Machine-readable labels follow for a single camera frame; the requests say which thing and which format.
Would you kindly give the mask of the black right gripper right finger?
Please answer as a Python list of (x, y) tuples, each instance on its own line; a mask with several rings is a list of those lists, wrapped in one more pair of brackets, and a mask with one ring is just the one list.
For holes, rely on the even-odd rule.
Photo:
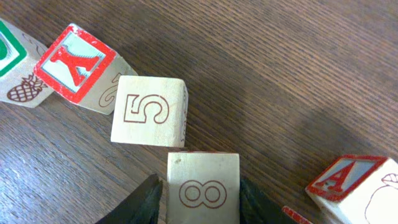
[(257, 185), (242, 177), (239, 190), (240, 224), (295, 224)]

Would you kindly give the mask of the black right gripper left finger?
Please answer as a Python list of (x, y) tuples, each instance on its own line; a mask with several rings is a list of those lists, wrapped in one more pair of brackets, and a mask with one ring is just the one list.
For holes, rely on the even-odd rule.
[(163, 183), (157, 174), (148, 176), (96, 224), (157, 224), (162, 189)]

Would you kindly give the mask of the wooden block number 8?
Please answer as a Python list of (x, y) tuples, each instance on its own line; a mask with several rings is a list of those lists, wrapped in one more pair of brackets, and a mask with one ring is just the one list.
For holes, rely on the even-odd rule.
[(239, 155), (170, 152), (167, 223), (239, 223)]

